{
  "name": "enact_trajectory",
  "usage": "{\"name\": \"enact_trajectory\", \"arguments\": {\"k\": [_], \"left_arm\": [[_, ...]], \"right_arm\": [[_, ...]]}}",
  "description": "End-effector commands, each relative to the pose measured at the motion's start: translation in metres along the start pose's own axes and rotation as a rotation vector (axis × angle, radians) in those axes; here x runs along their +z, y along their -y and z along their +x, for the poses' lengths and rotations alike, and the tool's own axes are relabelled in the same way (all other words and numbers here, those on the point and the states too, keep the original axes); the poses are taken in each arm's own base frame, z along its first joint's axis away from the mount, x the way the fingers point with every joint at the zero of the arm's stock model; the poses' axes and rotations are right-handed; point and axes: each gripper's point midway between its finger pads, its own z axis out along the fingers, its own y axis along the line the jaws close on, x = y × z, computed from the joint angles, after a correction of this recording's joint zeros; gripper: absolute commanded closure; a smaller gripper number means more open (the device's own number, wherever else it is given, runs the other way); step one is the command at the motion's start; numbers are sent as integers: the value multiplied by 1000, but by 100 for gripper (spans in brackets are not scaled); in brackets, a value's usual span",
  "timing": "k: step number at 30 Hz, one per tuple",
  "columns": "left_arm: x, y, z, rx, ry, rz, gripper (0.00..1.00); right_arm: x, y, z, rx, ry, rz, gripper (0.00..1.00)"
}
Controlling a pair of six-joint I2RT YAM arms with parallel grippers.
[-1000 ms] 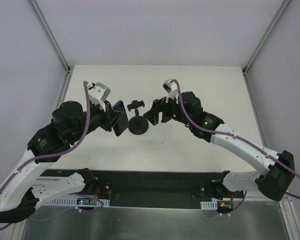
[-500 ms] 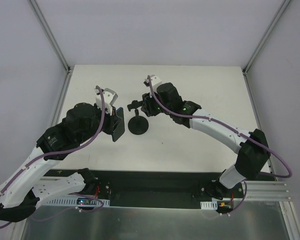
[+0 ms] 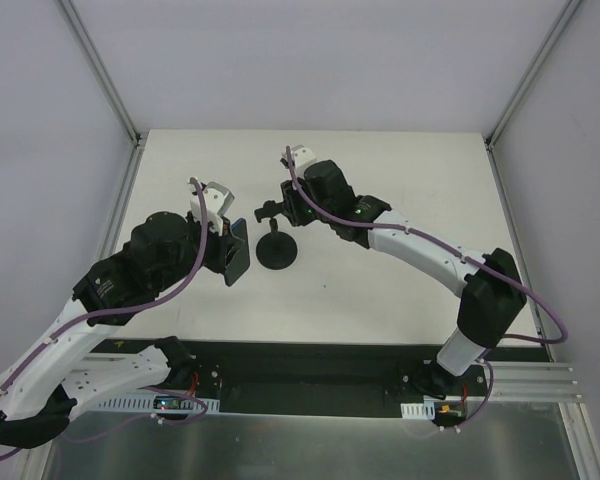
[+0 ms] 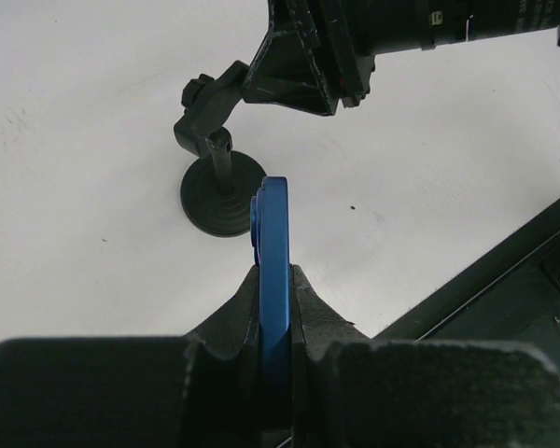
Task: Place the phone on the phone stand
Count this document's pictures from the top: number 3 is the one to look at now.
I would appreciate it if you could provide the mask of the blue cased smartphone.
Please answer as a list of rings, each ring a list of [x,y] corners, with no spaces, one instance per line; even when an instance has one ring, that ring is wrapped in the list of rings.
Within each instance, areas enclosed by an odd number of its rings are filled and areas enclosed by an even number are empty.
[[[238,218],[229,225],[226,237],[224,280],[227,287],[233,286],[250,267],[248,225]]]

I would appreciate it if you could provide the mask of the black phone stand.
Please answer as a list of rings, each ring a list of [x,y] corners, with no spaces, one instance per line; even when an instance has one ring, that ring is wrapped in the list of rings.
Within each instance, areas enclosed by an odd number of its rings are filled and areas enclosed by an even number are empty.
[[[269,232],[263,235],[256,245],[258,262],[269,270],[279,271],[290,267],[298,255],[298,246],[294,238],[279,230],[276,217],[282,213],[282,204],[267,200],[254,211],[256,221],[268,220]]]

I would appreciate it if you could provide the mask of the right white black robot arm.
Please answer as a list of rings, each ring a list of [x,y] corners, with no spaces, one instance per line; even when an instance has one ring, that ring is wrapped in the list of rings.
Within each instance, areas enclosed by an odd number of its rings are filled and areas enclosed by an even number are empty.
[[[410,225],[391,205],[357,195],[331,160],[280,185],[281,213],[294,227],[320,221],[344,241],[387,254],[441,283],[460,300],[456,327],[434,360],[410,374],[412,387],[443,399],[461,388],[468,368],[494,349],[527,303],[513,256],[447,246]]]

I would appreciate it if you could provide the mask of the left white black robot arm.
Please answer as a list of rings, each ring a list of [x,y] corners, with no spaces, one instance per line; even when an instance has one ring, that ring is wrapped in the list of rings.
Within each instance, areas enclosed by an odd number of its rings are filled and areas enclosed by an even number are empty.
[[[173,293],[192,268],[204,267],[232,285],[249,266],[245,219],[223,218],[215,231],[192,214],[150,215],[119,252],[91,267],[42,337],[0,374],[0,446],[44,445],[89,407],[119,393],[192,386],[199,363],[175,336],[152,341],[100,374],[75,368],[125,326],[138,306],[153,306]]]

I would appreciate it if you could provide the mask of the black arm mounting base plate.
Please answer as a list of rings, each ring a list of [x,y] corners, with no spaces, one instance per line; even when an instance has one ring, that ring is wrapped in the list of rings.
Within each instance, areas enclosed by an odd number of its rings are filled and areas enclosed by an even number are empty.
[[[282,416],[399,418],[409,404],[449,402],[463,410],[489,395],[491,370],[473,364],[454,377],[431,346],[186,341],[184,372],[160,387],[216,400],[221,412]]]

